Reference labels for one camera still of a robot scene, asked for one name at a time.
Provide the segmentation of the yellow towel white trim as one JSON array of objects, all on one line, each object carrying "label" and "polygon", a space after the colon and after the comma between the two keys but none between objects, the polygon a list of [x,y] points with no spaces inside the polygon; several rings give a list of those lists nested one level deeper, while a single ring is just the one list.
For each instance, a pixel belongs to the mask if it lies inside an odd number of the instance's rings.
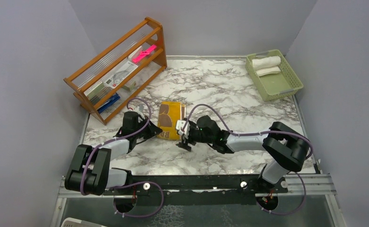
[{"label": "yellow towel white trim", "polygon": [[186,116],[186,104],[181,102],[164,101],[160,105],[157,126],[162,132],[157,135],[164,140],[180,140],[177,134],[176,122]]}]

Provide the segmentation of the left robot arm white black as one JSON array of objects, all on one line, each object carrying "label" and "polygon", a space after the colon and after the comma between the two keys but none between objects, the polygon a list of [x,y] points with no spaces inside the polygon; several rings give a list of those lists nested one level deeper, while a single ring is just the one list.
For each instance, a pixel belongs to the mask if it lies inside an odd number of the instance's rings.
[{"label": "left robot arm white black", "polygon": [[83,195],[102,195],[111,188],[121,194],[129,193],[133,183],[131,171],[111,167],[110,162],[161,132],[162,129],[149,117],[136,111],[125,112],[122,126],[112,139],[95,147],[85,144],[77,146],[64,187]]}]

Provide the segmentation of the white terry towel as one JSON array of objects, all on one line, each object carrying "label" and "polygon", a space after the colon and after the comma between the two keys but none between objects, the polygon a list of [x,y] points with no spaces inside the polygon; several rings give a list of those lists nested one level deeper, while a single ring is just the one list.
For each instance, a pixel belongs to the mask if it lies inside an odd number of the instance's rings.
[{"label": "white terry towel", "polygon": [[280,73],[279,65],[281,64],[281,57],[270,56],[261,59],[252,59],[252,67],[257,76],[265,76],[269,74]]}]

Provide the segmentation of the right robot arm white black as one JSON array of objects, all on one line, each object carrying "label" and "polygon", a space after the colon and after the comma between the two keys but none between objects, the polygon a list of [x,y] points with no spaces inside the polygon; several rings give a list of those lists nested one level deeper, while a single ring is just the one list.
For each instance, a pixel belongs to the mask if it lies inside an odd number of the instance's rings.
[{"label": "right robot arm white black", "polygon": [[257,179],[257,187],[262,192],[269,192],[289,172],[299,172],[313,150],[307,138],[281,122],[274,122],[268,131],[234,132],[221,129],[206,115],[197,122],[178,120],[176,130],[181,137],[177,146],[187,151],[197,143],[207,144],[221,154],[267,151],[273,160],[264,166]]}]

